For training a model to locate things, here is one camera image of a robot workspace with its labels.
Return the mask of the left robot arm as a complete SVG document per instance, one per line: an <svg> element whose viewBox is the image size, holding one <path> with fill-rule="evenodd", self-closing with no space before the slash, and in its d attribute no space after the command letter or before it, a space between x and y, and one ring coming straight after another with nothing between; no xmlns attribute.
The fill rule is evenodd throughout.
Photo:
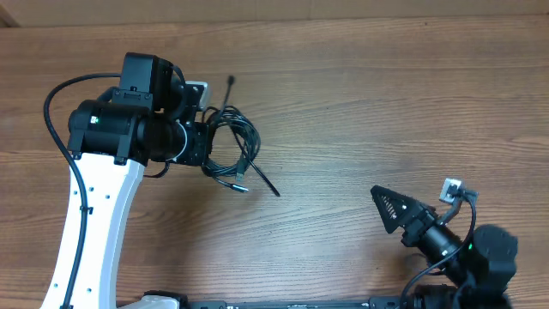
<svg viewBox="0 0 549 309"><path fill-rule="evenodd" d="M150 161L200 166L211 136L196 115L211 90L163 58L129 52L118 85L84 100L59 142L69 164L66 220L45 308L113 308L132 201Z"/></svg>

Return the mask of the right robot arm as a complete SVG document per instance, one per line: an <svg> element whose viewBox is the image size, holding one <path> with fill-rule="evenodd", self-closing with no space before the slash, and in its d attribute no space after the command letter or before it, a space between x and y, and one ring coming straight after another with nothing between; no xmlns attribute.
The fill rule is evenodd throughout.
<svg viewBox="0 0 549 309"><path fill-rule="evenodd" d="M413 197L375 185L374 204L387 233L419 249L428 267L394 299L397 308L511 308L505 291L515 275L518 238L496 225L476 225L478 192L446 179L443 215Z"/></svg>

